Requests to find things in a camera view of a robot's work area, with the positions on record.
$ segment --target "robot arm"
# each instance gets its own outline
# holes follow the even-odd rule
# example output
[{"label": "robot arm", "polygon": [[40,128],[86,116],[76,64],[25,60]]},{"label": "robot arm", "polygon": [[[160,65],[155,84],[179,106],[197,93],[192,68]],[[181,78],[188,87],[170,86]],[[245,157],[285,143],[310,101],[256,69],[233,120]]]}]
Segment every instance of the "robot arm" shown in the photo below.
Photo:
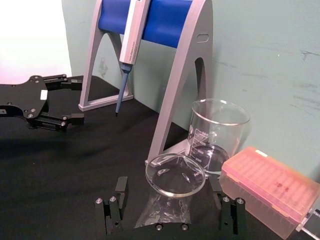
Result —
[{"label": "robot arm", "polygon": [[69,124],[83,125],[82,113],[60,117],[48,114],[48,91],[60,89],[81,91],[82,80],[67,78],[66,75],[34,75],[23,84],[0,84],[0,117],[18,117],[26,120],[31,128],[63,132]]}]

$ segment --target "clear plastic box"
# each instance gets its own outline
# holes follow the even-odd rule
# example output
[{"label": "clear plastic box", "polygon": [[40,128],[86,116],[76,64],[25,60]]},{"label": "clear plastic box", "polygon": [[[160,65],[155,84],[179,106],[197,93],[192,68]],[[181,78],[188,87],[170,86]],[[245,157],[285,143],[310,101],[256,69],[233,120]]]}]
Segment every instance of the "clear plastic box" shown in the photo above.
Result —
[{"label": "clear plastic box", "polygon": [[219,179],[232,199],[245,199],[246,210],[286,239],[303,221],[320,194],[320,184],[254,147],[227,160]]}]

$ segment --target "glass beaker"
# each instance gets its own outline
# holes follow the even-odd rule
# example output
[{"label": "glass beaker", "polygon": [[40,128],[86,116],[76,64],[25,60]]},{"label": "glass beaker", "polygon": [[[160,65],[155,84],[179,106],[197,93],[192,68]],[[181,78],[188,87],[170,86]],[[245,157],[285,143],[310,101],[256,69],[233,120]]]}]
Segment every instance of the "glass beaker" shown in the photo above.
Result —
[{"label": "glass beaker", "polygon": [[204,169],[185,155],[162,154],[147,164],[145,177],[152,187],[135,228],[155,223],[190,223],[192,195],[205,185]]},{"label": "glass beaker", "polygon": [[223,163],[235,154],[249,121],[249,113],[233,103],[215,99],[193,102],[185,154],[218,181]]}]

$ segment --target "black table surface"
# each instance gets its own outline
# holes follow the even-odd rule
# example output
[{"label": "black table surface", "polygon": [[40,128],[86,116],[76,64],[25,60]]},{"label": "black table surface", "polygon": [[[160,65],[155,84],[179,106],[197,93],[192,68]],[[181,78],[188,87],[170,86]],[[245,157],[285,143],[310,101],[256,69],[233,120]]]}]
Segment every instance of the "black table surface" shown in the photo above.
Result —
[{"label": "black table surface", "polygon": [[[90,99],[115,95],[117,89],[94,77]],[[79,91],[49,93],[50,113],[80,113]],[[0,239],[95,239],[94,200],[108,199],[120,176],[128,176],[129,198],[123,226],[133,228],[149,196],[145,164],[158,114],[137,100],[85,112],[85,124],[66,133],[28,129],[19,118],[0,118]],[[166,146],[187,132],[172,124]],[[204,191],[192,201],[194,224],[218,228],[218,211]],[[280,240],[247,213],[255,240]],[[294,232],[289,240],[309,240]]]}]

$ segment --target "pipette stand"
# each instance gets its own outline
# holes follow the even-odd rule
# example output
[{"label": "pipette stand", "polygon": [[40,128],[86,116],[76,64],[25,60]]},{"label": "pipette stand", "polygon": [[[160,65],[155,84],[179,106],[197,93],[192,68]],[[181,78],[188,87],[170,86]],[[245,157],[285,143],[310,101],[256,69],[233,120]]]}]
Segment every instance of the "pipette stand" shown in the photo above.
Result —
[{"label": "pipette stand", "polygon": [[[95,58],[104,34],[108,34],[110,37],[119,59],[122,47],[120,34],[125,32],[129,5],[130,0],[97,0],[96,2],[91,26],[88,62],[79,103],[79,108],[82,111],[111,105],[116,103],[118,99],[118,95],[114,95],[88,101],[88,96]],[[176,48],[147,158],[150,160],[162,153],[182,153],[186,148],[187,140],[185,139],[164,151],[178,99],[193,65],[196,69],[197,98],[205,99],[212,96],[212,0],[151,0],[142,39]],[[124,96],[124,101],[133,98],[128,86]]]},{"label": "pipette stand", "polygon": [[[95,64],[96,56],[98,53],[99,45],[105,34],[107,34],[111,40],[116,58],[118,59],[121,77],[123,75],[123,71],[120,69],[121,62],[119,62],[120,52],[122,47],[120,34],[112,31],[105,31],[99,28],[99,20],[101,17],[102,4],[103,4],[103,0],[96,1],[94,12],[93,12],[92,23],[91,23],[91,33],[90,33],[90,40],[89,40],[87,63],[86,63],[85,72],[83,75],[83,84],[82,84],[82,91],[80,96],[80,103],[78,105],[80,110],[83,112],[96,109],[96,108],[105,107],[111,104],[116,104],[119,97],[119,95],[113,95],[113,96],[108,96],[108,97],[89,101],[89,91],[90,91],[94,64]],[[130,85],[130,79],[128,80],[128,83],[125,86],[123,99],[122,99],[123,101],[131,100],[134,98],[131,87],[128,87],[128,85]]]},{"label": "pipette stand", "polygon": [[176,49],[170,77],[153,135],[148,159],[162,153],[184,153],[187,139],[164,147],[178,99],[195,64],[198,99],[210,98],[212,86],[213,6],[211,0],[193,0]]}]

